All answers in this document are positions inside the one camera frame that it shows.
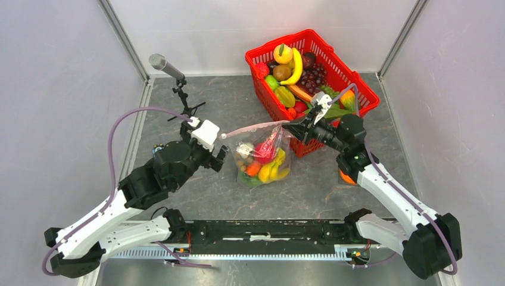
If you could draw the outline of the white mushroom toy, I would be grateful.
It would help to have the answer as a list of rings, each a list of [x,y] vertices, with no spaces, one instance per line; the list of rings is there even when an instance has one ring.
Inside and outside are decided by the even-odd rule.
[[[236,153],[243,159],[254,155],[255,147],[252,143],[242,143],[237,149]]]

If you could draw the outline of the clear pink zip top bag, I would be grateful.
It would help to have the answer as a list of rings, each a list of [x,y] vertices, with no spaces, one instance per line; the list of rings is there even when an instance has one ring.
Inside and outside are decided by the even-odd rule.
[[[259,123],[223,133],[219,139],[230,148],[237,183],[252,189],[284,180],[291,172],[291,133],[287,120]]]

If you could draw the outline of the brown twig nut bunch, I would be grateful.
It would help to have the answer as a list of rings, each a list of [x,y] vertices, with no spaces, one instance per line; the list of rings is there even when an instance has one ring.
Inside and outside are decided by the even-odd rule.
[[[244,157],[242,154],[237,152],[234,154],[234,158],[235,158],[235,165],[241,172],[246,171],[248,165],[254,161],[253,156]]]

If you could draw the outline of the orange carrot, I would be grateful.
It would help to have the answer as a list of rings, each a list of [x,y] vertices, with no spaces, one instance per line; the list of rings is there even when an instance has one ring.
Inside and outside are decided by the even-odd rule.
[[[261,163],[259,163],[258,161],[253,161],[246,167],[245,173],[250,177],[255,177],[257,176],[261,168],[262,168]]]

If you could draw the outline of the yellow banana bunch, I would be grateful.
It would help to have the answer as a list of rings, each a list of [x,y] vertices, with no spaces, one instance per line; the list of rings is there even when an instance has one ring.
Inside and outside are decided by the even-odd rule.
[[[273,161],[261,167],[257,177],[263,184],[269,184],[275,181],[283,180],[291,170],[289,157],[286,151],[278,148],[277,154]]]

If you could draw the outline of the red apple toy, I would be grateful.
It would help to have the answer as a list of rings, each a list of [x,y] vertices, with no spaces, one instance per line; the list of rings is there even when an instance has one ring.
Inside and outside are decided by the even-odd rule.
[[[255,146],[254,157],[255,160],[265,165],[272,162],[277,153],[281,137],[277,133],[273,133],[266,139],[261,141]]]

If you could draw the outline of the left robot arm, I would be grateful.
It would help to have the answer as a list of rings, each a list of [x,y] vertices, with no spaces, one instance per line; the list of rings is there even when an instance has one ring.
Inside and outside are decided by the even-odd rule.
[[[181,124],[181,139],[157,150],[143,166],[135,168],[115,187],[110,198],[66,228],[49,228],[44,236],[51,248],[54,275],[78,278],[94,271],[116,253],[142,244],[170,241],[179,243],[188,227],[179,210],[163,214],[128,228],[124,221],[168,198],[200,168],[219,172],[228,148],[214,156],[219,127],[209,120],[192,118]]]

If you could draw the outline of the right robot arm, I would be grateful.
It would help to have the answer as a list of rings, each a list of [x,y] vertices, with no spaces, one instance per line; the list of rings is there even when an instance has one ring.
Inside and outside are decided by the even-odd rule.
[[[282,126],[300,141],[315,140],[337,150],[342,174],[371,193],[396,220],[392,223],[361,210],[344,226],[349,242],[370,239],[389,248],[421,279],[439,272],[457,273],[462,258],[459,221],[451,213],[439,214],[428,207],[389,174],[366,145],[361,117],[346,114],[334,127],[306,115]]]

